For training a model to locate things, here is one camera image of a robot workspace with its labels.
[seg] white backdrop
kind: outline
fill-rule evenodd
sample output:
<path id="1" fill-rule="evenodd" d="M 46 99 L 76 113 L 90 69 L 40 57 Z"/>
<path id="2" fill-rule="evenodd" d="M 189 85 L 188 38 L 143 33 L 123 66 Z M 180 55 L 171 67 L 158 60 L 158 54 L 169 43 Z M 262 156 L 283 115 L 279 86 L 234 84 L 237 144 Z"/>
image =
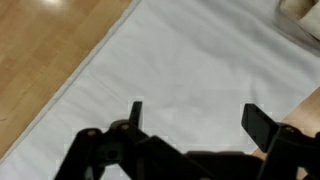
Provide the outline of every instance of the white backdrop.
<path id="1" fill-rule="evenodd" d="M 243 105 L 280 121 L 320 80 L 319 43 L 277 6 L 141 0 L 2 160 L 0 179 L 52 179 L 77 131 L 106 130 L 134 100 L 144 102 L 143 129 L 181 152 L 252 152 Z"/>

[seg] clamp jaw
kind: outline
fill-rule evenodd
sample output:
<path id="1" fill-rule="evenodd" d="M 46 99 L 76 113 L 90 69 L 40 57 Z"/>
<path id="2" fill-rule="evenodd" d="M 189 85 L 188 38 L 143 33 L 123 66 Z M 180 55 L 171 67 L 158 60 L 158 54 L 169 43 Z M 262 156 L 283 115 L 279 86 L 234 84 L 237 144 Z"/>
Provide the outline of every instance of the clamp jaw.
<path id="1" fill-rule="evenodd" d="M 181 154 L 157 136 L 139 129 L 142 102 L 128 120 L 115 121 L 106 133 L 80 131 L 55 180 L 98 180 L 104 168 L 118 164 L 132 180 L 294 180 L 297 167 L 319 179 L 320 141 L 289 125 L 277 124 L 257 106 L 247 104 L 242 126 L 266 153 L 266 161 L 243 152 L 191 151 Z"/>

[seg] floor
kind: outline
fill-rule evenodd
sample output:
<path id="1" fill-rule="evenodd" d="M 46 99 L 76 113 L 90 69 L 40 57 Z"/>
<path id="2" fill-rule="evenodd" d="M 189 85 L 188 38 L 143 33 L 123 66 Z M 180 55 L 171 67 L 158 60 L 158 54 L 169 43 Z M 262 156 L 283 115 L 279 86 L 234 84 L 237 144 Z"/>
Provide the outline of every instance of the floor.
<path id="1" fill-rule="evenodd" d="M 0 157 L 130 1 L 0 1 Z"/>

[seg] wooden floor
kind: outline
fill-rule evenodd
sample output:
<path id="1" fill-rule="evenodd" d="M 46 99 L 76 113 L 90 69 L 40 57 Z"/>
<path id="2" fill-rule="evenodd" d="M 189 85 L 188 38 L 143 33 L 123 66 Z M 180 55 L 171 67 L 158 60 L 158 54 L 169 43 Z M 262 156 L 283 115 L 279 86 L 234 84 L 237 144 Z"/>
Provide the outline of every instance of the wooden floor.
<path id="1" fill-rule="evenodd" d="M 129 4 L 0 1 L 0 157 Z"/>

